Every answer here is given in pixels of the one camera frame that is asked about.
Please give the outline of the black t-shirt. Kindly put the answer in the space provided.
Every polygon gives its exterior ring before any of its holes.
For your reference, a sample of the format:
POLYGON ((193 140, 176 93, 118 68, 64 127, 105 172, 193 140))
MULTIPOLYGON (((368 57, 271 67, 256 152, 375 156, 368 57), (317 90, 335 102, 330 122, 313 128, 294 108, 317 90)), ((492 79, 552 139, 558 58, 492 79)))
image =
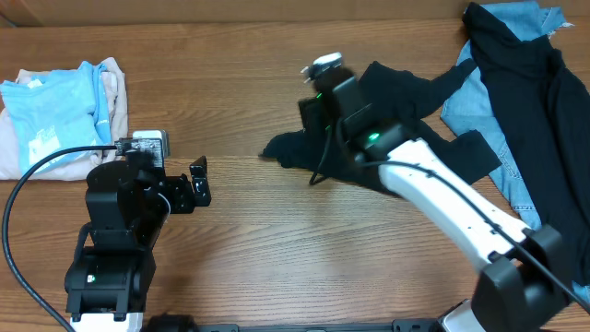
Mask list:
MULTIPOLYGON (((501 162, 476 130, 447 141, 431 129, 423 119, 440 107, 477 68, 472 60, 451 67, 433 80, 416 77, 378 62, 371 63, 360 78, 363 96, 380 119, 399 120, 405 128, 424 139, 436 156, 468 184, 473 184, 497 169, 501 162)), ((375 169, 355 171, 348 165, 341 150, 332 143, 324 152, 325 139, 306 131, 287 132, 273 137, 260 156, 276 160, 284 168, 318 171, 339 181, 358 184, 384 193, 375 169)))

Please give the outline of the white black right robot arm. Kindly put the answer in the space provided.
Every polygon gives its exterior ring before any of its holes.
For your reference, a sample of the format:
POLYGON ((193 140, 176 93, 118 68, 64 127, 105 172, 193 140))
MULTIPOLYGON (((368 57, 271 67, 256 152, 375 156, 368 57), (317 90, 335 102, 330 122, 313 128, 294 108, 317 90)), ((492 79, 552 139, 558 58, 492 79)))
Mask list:
POLYGON ((386 190, 413 203, 464 253, 478 273, 471 298, 431 325, 433 331, 538 331, 556 314, 587 302, 571 288, 561 235, 537 231, 495 207, 394 119, 377 120, 362 101, 299 102, 306 134, 336 145, 350 166, 376 170, 386 190))

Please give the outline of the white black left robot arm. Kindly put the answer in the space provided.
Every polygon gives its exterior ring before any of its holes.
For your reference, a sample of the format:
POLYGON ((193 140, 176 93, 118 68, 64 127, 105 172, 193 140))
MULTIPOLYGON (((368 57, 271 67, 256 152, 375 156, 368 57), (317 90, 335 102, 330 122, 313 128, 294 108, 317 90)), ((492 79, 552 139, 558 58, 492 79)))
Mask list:
POLYGON ((154 155, 132 149, 88 174, 90 221, 65 275, 66 310, 76 331, 141 329, 162 227, 172 214, 211 203, 206 157, 189 171, 169 176, 154 155))

